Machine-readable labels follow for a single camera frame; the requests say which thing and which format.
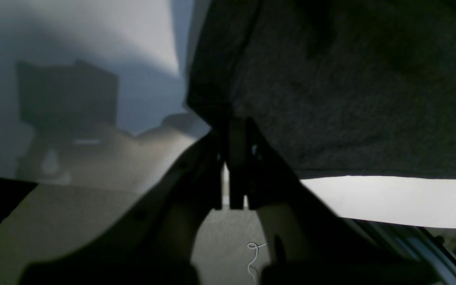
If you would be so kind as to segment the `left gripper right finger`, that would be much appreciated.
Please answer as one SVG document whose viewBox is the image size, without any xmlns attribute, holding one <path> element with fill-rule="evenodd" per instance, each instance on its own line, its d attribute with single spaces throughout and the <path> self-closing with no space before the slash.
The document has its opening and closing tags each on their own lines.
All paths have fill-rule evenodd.
<svg viewBox="0 0 456 285">
<path fill-rule="evenodd" d="M 424 261 L 357 233 L 297 177 L 252 119 L 228 123 L 230 208 L 255 211 L 271 257 L 262 285 L 432 285 Z"/>
</svg>

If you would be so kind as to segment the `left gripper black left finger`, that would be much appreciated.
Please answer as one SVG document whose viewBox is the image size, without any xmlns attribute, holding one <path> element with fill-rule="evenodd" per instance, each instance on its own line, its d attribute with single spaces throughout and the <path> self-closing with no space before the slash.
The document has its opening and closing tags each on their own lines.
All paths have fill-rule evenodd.
<svg viewBox="0 0 456 285">
<path fill-rule="evenodd" d="M 197 233 L 222 209 L 220 135 L 188 147 L 114 225 L 84 247 L 30 264 L 21 285 L 199 285 L 191 263 Z"/>
</svg>

